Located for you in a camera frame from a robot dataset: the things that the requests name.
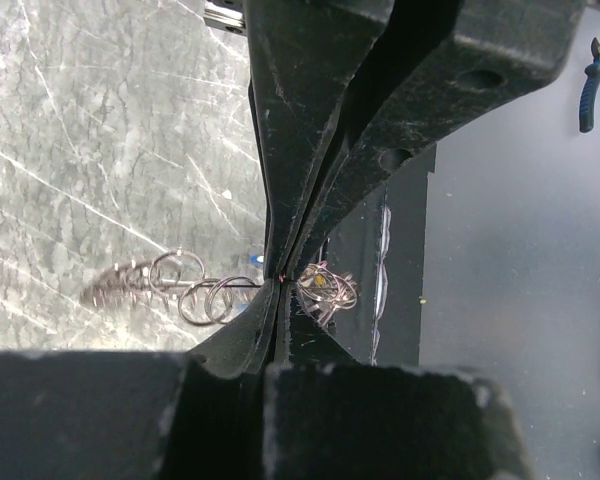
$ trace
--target coiled wire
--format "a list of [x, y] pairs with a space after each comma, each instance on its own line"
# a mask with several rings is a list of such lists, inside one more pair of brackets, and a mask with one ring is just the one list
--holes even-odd
[[[197, 275], [190, 278], [192, 270], [197, 270]], [[128, 300], [135, 306], [160, 299], [167, 312], [170, 303], [175, 303], [182, 320], [203, 327], [230, 321], [236, 301], [238, 306], [246, 306], [260, 287], [253, 279], [241, 275], [207, 277], [200, 257], [177, 249], [150, 260], [114, 264], [90, 282], [82, 291], [80, 301], [94, 308], [110, 309]], [[201, 320], [195, 318], [193, 312], [203, 289], [206, 319]], [[323, 327], [336, 311], [353, 308], [357, 302], [356, 284], [351, 275], [335, 275], [326, 268], [326, 262], [310, 264], [298, 280], [298, 290], [307, 311]]]

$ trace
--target plier jaw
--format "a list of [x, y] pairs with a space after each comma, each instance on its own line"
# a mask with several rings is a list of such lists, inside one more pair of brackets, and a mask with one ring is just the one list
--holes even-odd
[[580, 96], [580, 131], [587, 133], [593, 130], [593, 112], [596, 101], [596, 93], [600, 86], [600, 42], [594, 38], [591, 42], [591, 54], [593, 63], [585, 68], [584, 73], [587, 80]]

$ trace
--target marble surface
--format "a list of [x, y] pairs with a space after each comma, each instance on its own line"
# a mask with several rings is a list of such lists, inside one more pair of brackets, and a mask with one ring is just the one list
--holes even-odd
[[161, 304], [93, 312], [113, 262], [183, 246], [258, 272], [265, 197], [246, 40], [202, 2], [0, 0], [0, 349], [182, 350]]

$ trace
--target wire cutter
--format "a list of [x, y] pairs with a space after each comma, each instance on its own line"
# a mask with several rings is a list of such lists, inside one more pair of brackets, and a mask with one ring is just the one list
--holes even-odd
[[600, 42], [597, 38], [591, 42], [591, 54], [593, 63], [584, 69], [587, 81], [580, 96], [580, 131], [582, 133], [593, 130], [593, 108], [600, 85]]

